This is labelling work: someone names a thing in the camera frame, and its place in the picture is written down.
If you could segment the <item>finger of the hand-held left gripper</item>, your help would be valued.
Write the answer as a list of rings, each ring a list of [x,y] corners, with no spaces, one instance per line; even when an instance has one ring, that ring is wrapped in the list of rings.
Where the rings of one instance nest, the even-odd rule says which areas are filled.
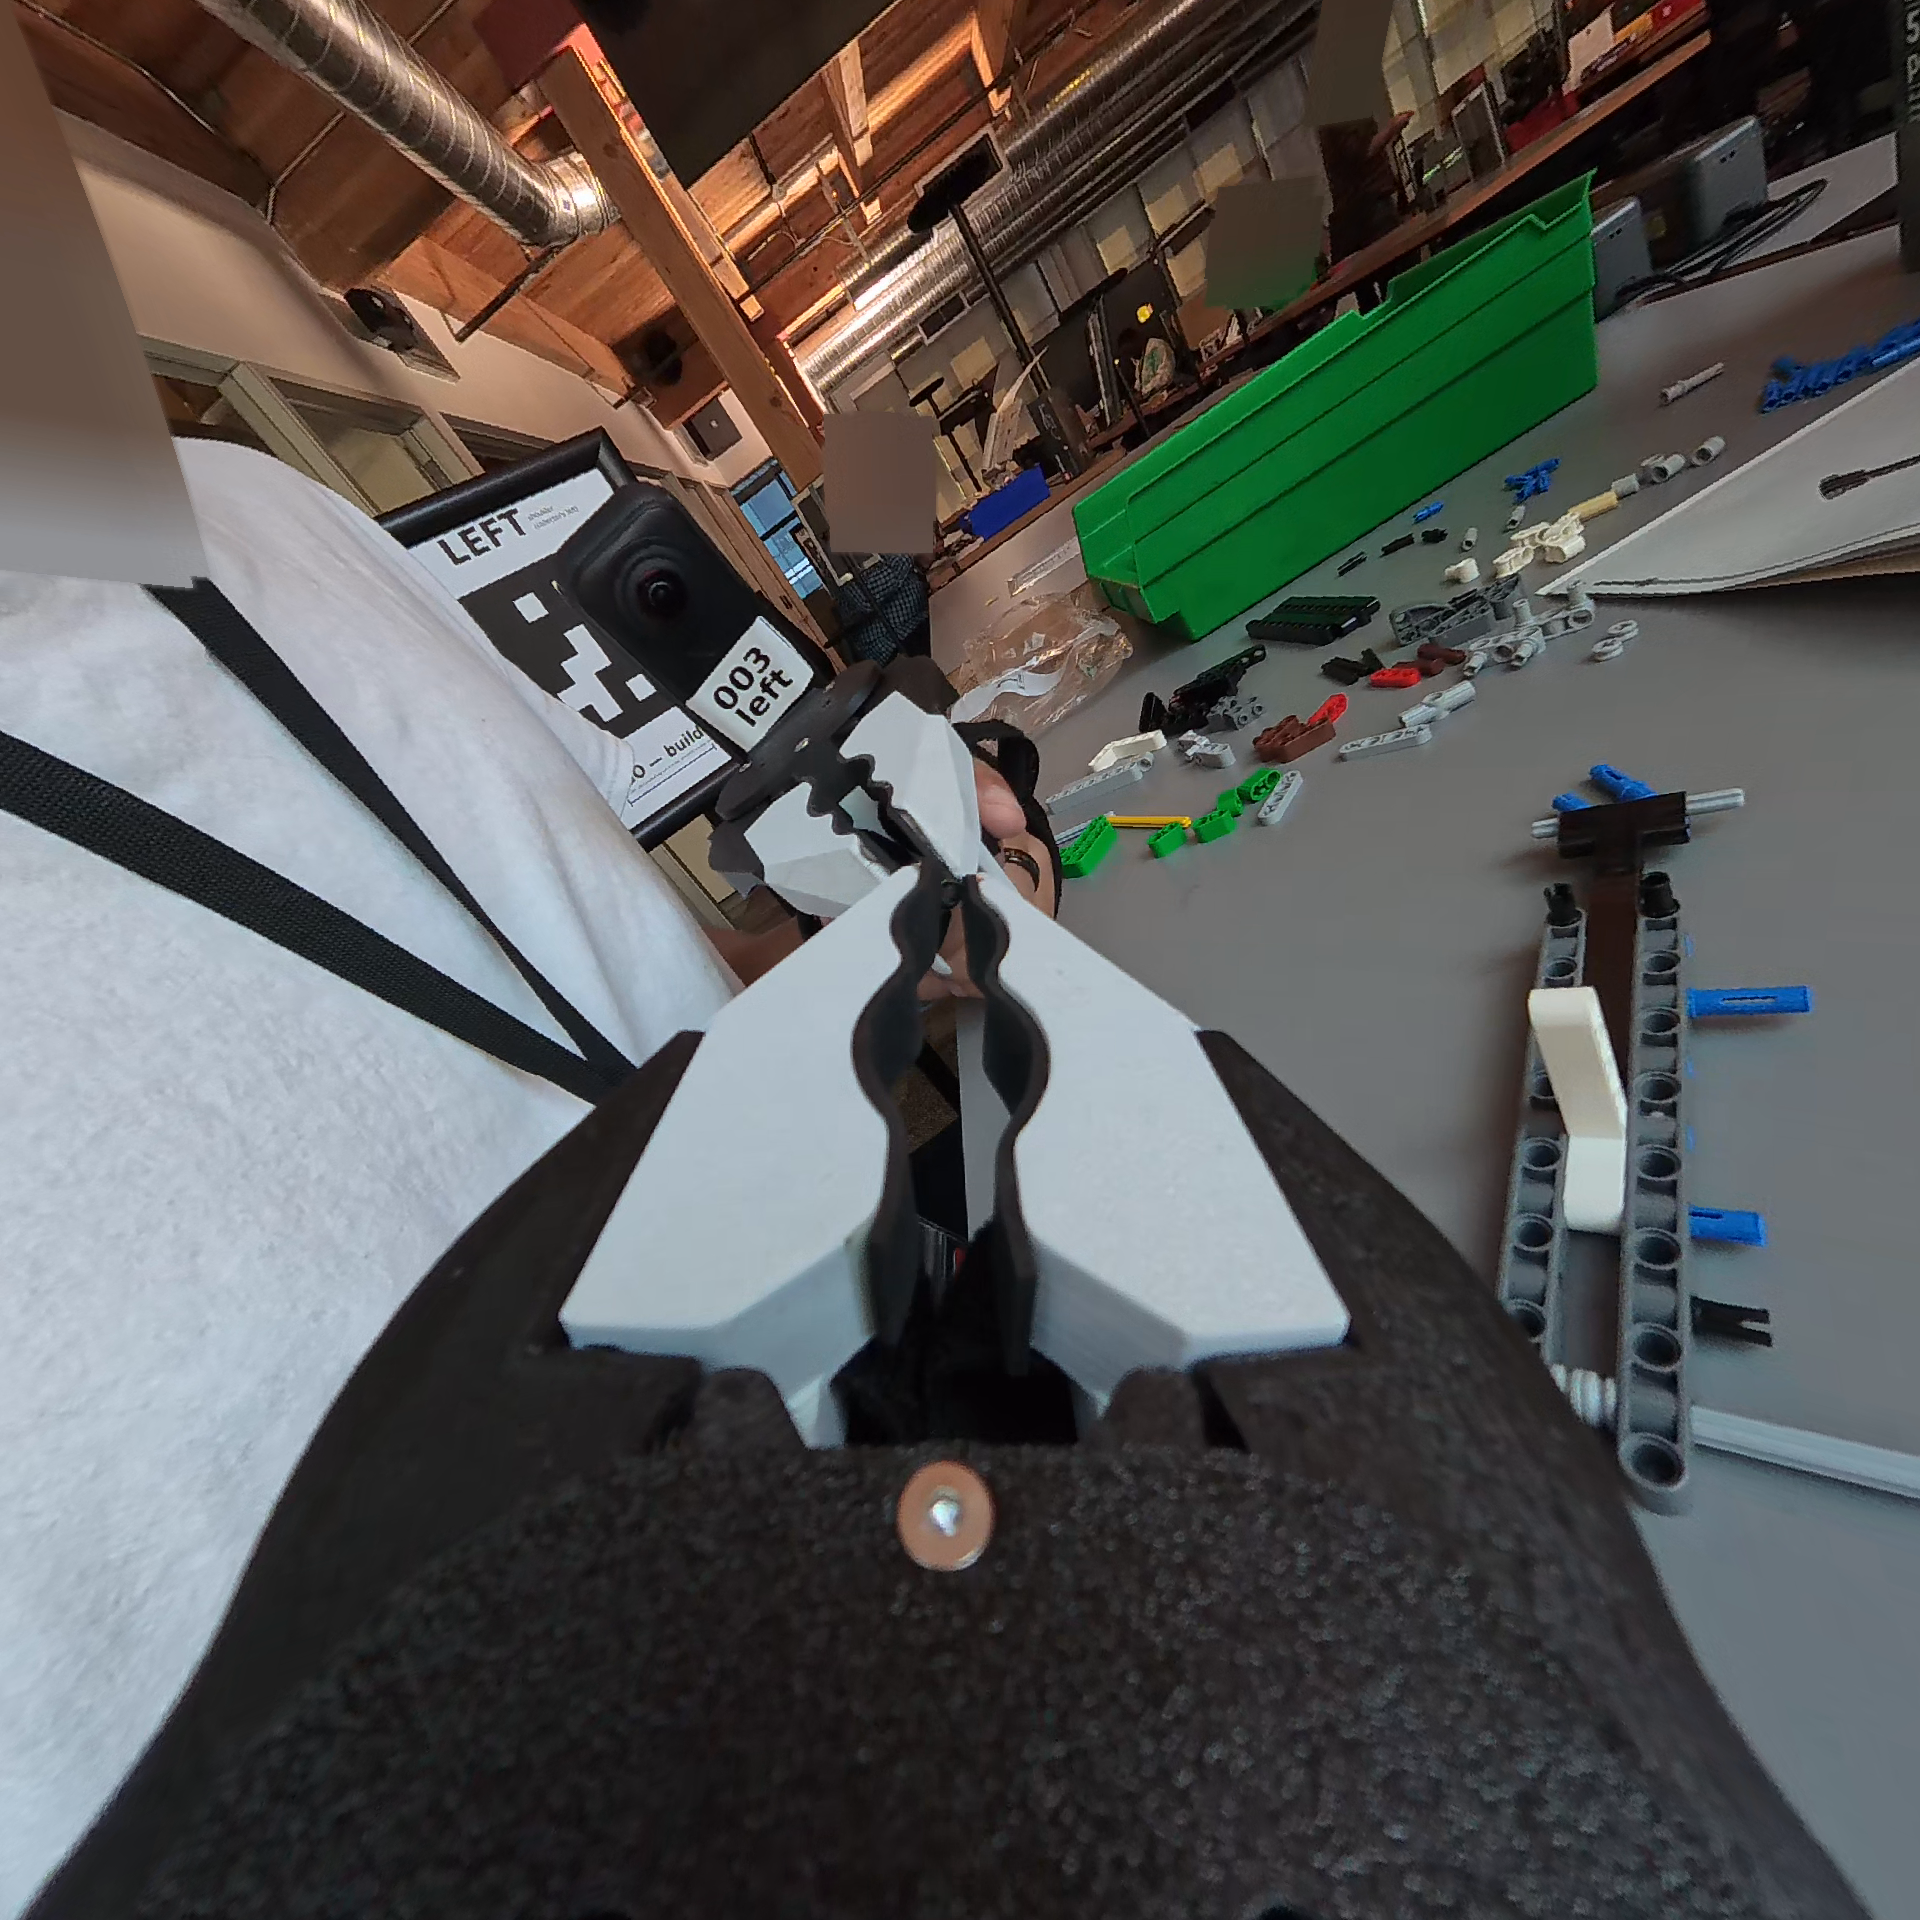
[[[954,880],[987,859],[978,801],[978,762],[944,717],[901,693],[871,706],[845,736],[845,822],[862,876],[878,887],[900,867],[933,857]]]
[[[862,782],[827,802],[827,782],[802,782],[767,807],[731,822],[714,822],[714,871],[766,887],[798,914],[838,920],[864,903],[898,908],[913,887],[923,857],[921,822],[878,799]]]

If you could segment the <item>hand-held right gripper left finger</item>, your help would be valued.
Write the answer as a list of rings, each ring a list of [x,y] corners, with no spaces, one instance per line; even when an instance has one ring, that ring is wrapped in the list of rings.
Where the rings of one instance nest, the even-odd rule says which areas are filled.
[[[707,1025],[560,1309],[576,1349],[691,1358],[774,1382],[803,1444],[845,1440],[831,1395],[871,1339],[864,1259],[889,1128],[853,1030],[906,974],[903,904],[940,908],[933,868],[889,876]]]

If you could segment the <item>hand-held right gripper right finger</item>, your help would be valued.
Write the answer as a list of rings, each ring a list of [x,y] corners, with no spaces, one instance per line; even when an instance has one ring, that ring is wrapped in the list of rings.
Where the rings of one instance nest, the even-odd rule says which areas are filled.
[[[983,894],[1011,936],[1002,980],[1048,1047],[1013,1165],[1037,1254],[1030,1345],[1079,1420],[1138,1371],[1344,1343],[1347,1309],[1192,1021],[1007,880]]]

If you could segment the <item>partly built lego assembly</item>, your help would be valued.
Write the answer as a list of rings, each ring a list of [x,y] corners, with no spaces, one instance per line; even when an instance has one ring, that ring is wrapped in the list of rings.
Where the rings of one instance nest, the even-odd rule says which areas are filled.
[[[1631,1499],[1673,1517],[1691,1499],[1694,1339],[1772,1345],[1765,1309],[1699,1296],[1690,1276],[1698,1247],[1765,1242],[1761,1215],[1690,1200],[1691,1018],[1798,1017],[1812,994],[1688,985],[1691,940],[1655,857],[1741,807],[1737,789],[1655,791],[1608,762],[1587,789],[1532,828],[1590,876],[1545,888],[1495,1293]]]

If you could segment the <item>long pale grey lego rod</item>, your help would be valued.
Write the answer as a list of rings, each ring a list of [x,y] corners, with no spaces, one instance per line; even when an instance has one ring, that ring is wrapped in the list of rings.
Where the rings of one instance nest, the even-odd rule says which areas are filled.
[[[1561,1363],[1551,1363],[1548,1374],[1584,1427],[1604,1433],[1615,1430],[1615,1380]],[[1907,1503],[1918,1500],[1918,1456],[1913,1452],[1891,1452],[1698,1405],[1690,1409],[1690,1440],[1710,1452],[1765,1468],[1848,1485]]]

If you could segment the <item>bunch of blue lego pins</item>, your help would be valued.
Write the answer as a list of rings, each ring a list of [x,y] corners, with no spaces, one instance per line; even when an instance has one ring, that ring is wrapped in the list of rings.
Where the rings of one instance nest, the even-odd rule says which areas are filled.
[[[1886,328],[1879,338],[1835,357],[1806,362],[1782,355],[1772,362],[1757,398],[1757,412],[1774,414],[1800,402],[1818,400],[1872,375],[1896,371],[1915,360],[1918,336],[1920,324],[1912,319]]]

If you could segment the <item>person's left hand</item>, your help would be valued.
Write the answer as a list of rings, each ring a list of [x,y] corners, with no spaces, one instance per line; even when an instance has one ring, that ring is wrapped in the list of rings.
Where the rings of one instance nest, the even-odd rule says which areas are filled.
[[[991,756],[972,756],[972,781],[979,833],[1007,885],[1056,920],[1061,871],[1053,842],[1044,833],[1044,814],[1034,812]]]

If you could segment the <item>clear plastic bag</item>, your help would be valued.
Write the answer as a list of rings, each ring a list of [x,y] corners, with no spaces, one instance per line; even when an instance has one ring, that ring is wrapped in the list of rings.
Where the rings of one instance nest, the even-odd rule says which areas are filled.
[[[962,646],[945,673],[955,690],[955,727],[1007,725],[1027,738],[1091,700],[1129,663],[1125,625],[1097,588],[1027,593],[995,625]]]

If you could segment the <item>green plastic bin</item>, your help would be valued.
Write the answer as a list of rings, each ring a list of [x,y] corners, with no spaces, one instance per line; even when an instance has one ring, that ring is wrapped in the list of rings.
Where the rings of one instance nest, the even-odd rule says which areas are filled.
[[[1590,181],[1404,272],[1082,499],[1108,606],[1202,641],[1592,393]]]

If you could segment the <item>small grey power adapter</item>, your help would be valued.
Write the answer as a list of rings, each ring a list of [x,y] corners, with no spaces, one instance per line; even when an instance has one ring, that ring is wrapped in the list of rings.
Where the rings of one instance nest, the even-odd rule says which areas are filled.
[[[1653,276],[1646,216],[1638,198],[1618,198],[1593,208],[1592,253],[1593,320],[1602,323]]]

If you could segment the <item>open instruction booklet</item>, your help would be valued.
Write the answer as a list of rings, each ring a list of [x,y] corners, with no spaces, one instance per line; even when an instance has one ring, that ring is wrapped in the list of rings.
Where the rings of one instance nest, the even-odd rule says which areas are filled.
[[[1918,571],[1918,367],[1884,377],[1544,587],[1686,598]]]

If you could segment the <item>large grey power adapter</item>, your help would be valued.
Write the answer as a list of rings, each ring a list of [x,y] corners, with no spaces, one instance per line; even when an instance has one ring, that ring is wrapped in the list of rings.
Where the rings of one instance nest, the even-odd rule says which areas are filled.
[[[1763,126],[1746,114],[1672,156],[1672,262],[1715,246],[1765,210]]]

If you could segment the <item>silver air duct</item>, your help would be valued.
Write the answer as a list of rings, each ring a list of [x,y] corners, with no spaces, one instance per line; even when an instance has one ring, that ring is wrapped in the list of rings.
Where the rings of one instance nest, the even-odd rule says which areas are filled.
[[[972,232],[997,272],[1018,271],[1064,229],[1103,202],[1115,187],[1148,165],[1145,148],[1162,138],[1184,138],[1188,123],[1203,118],[1225,94],[1270,56],[1245,46],[1238,61],[1216,51],[1184,76],[1145,72],[1124,76],[1124,89],[1103,100],[1079,92],[1058,100],[1020,132],[1005,168],[965,206]],[[836,333],[813,334],[796,351],[800,373],[824,393],[878,352],[912,334],[923,316],[954,299],[985,290],[955,225],[945,221],[876,287]]]
[[[203,3],[229,32],[357,117],[448,192],[532,251],[617,226],[578,155],[536,162],[361,3]]]

